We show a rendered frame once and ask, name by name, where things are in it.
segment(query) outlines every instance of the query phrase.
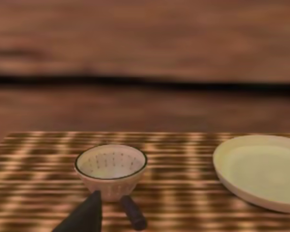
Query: round plate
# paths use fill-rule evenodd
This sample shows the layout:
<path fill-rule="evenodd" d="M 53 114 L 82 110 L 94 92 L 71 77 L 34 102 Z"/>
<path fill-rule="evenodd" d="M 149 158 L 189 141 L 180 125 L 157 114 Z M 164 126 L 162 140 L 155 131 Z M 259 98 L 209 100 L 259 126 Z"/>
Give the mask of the round plate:
<path fill-rule="evenodd" d="M 213 156 L 222 184 L 252 204 L 290 213 L 290 139 L 248 135 L 225 141 Z"/>

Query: brown wall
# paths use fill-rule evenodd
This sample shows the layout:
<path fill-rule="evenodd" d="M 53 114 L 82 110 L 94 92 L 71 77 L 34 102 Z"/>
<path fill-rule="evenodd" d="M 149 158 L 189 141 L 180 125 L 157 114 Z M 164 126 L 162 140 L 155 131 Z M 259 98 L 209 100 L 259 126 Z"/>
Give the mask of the brown wall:
<path fill-rule="evenodd" d="M 290 82 L 290 0 L 7 2 L 0 73 Z"/>

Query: cream-colored plate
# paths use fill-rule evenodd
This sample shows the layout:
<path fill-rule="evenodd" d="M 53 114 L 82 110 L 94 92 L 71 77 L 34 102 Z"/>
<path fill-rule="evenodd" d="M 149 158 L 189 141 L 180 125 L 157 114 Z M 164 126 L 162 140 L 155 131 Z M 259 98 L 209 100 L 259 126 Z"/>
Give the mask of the cream-colored plate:
<path fill-rule="evenodd" d="M 225 141 L 214 152 L 222 184 L 238 197 L 290 213 L 290 139 L 248 135 Z"/>

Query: brown striped mat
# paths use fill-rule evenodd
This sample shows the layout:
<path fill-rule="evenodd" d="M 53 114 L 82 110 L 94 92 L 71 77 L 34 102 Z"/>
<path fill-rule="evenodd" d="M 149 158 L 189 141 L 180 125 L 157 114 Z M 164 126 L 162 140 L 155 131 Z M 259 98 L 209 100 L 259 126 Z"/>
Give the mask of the brown striped mat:
<path fill-rule="evenodd" d="M 89 195 L 73 161 L 98 143 L 132 145 L 148 155 L 148 170 L 132 194 L 148 232 L 290 232 L 290 215 L 249 205 L 218 182 L 212 153 L 238 135 L 11 133 L 0 144 L 0 232 L 50 232 Z M 103 232 L 132 231 L 117 203 L 104 203 L 103 217 Z"/>

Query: dotted pattern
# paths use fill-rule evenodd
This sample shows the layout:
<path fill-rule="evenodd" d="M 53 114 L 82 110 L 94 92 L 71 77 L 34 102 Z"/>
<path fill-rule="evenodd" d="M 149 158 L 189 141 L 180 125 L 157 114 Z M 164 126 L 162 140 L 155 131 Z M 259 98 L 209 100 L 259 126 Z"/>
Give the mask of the dotted pattern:
<path fill-rule="evenodd" d="M 11 133 L 0 144 L 0 232 L 50 232 L 89 195 L 73 162 L 101 143 L 147 154 L 148 169 L 132 197 L 148 219 L 148 232 L 290 232 L 290 215 L 249 205 L 219 183 L 213 151 L 239 135 L 244 134 Z M 102 231 L 132 231 L 118 203 L 103 204 Z"/>

